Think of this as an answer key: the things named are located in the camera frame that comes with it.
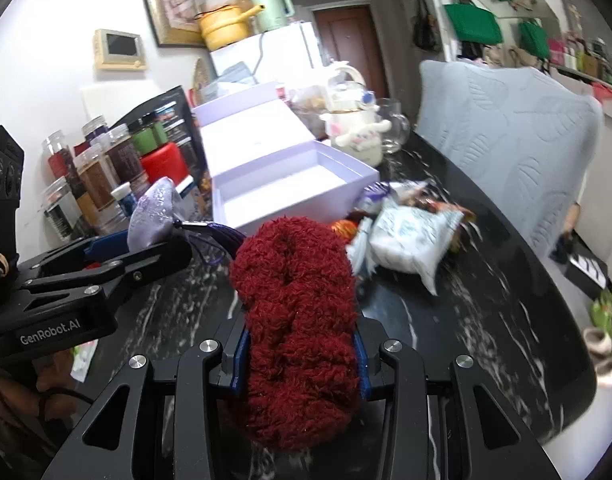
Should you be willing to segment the dark red fluffy scrunchie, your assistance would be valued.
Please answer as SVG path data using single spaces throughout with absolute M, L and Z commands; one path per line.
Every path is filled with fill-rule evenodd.
M 343 241 L 305 217 L 268 221 L 239 248 L 230 281 L 250 334 L 246 432 L 278 452 L 331 440 L 360 404 Z

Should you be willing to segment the white bread snack packet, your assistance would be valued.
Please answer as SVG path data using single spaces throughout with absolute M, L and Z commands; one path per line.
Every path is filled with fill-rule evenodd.
M 387 198 L 372 223 L 367 249 L 367 269 L 378 266 L 408 274 L 417 274 L 436 296 L 437 267 L 448 252 L 463 213 L 459 209 L 429 212 L 399 205 Z

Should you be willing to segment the red gold candy packet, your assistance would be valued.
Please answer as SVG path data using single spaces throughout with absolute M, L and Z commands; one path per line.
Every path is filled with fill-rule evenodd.
M 345 244 L 349 244 L 358 233 L 358 223 L 348 219 L 338 220 L 330 224 L 330 229 Z

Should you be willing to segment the green brown snack packet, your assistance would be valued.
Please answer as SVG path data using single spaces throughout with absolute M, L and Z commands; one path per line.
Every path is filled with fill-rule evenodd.
M 427 195 L 414 196 L 409 200 L 406 200 L 406 204 L 411 207 L 417 207 L 428 212 L 432 212 L 432 214 L 438 214 L 439 212 L 448 212 L 448 211 L 458 211 L 462 213 L 462 218 L 460 220 L 460 226 L 455 230 L 454 236 L 452 237 L 450 244 L 451 252 L 460 252 L 462 243 L 461 237 L 464 229 L 471 222 L 476 221 L 476 214 L 473 211 L 470 211 L 468 208 L 464 208 L 460 205 L 450 204 L 446 202 L 441 202 L 440 200 L 434 200 L 434 198 Z

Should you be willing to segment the silver purple snack packet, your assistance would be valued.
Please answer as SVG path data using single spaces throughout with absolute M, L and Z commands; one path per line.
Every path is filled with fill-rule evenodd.
M 384 206 L 410 203 L 418 198 L 427 186 L 426 181 L 374 182 L 360 192 L 353 203 L 353 212 L 376 216 Z

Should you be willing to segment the blue tablet tube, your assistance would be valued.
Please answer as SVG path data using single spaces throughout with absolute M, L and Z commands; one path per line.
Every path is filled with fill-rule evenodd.
M 132 192 L 130 183 L 125 182 L 117 188 L 114 188 L 114 190 L 111 191 L 111 195 L 116 203 L 118 203 L 118 206 L 120 206 L 123 214 L 127 218 L 130 218 L 138 205 L 137 197 L 134 192 Z

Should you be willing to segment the brown spice jar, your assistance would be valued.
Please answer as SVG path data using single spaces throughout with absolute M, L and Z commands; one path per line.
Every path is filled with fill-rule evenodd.
M 100 146 L 87 148 L 75 157 L 74 163 L 97 210 L 110 206 L 114 202 L 112 191 L 117 188 L 117 182 Z

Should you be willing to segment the red plastic container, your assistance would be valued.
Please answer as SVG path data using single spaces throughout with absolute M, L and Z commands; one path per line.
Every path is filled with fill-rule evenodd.
M 184 156 L 175 143 L 168 142 L 155 151 L 141 157 L 146 176 L 151 184 L 161 178 L 168 177 L 176 185 L 190 176 L 190 171 Z

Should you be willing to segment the black menu stand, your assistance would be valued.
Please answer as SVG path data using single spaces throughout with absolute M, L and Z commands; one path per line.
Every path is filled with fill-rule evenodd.
M 129 126 L 147 114 L 153 115 L 161 124 L 167 139 L 180 149 L 192 177 L 201 181 L 207 170 L 207 164 L 200 129 L 192 114 L 184 88 L 177 86 L 146 100 L 117 119 L 113 127 L 120 124 Z

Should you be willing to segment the gold framed picture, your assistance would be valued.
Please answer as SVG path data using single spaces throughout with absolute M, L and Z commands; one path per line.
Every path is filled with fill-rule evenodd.
M 195 0 L 144 0 L 159 47 L 204 47 Z

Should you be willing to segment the white mini fridge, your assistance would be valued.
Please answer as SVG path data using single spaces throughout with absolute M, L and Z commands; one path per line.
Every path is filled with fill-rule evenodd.
M 319 41 L 311 22 L 296 22 L 229 44 L 210 54 L 218 76 L 238 63 L 259 84 L 293 89 L 314 70 L 323 68 Z

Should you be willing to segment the cream cartoon kettle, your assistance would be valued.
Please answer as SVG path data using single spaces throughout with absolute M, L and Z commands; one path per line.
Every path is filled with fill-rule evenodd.
M 335 61 L 323 72 L 320 115 L 334 148 L 376 168 L 382 162 L 382 134 L 392 123 L 379 115 L 376 95 L 364 76 L 347 62 Z

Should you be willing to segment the grey leaf pattern chair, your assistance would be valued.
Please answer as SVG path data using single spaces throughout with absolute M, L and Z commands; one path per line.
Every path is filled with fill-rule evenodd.
M 534 68 L 426 60 L 417 134 L 463 171 L 540 258 L 585 185 L 601 104 Z

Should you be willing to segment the clear glass mug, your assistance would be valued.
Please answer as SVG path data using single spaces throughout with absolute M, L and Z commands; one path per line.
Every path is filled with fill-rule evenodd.
M 384 154 L 394 154 L 409 140 L 409 119 L 402 114 L 402 103 L 395 99 L 378 99 L 376 105 L 379 116 L 391 123 L 391 129 L 381 134 L 382 151 Z

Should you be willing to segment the green tote bag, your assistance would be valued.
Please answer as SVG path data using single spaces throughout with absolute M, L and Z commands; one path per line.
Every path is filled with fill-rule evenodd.
M 444 9 L 459 41 L 501 44 L 502 32 L 492 12 L 470 4 L 445 4 Z

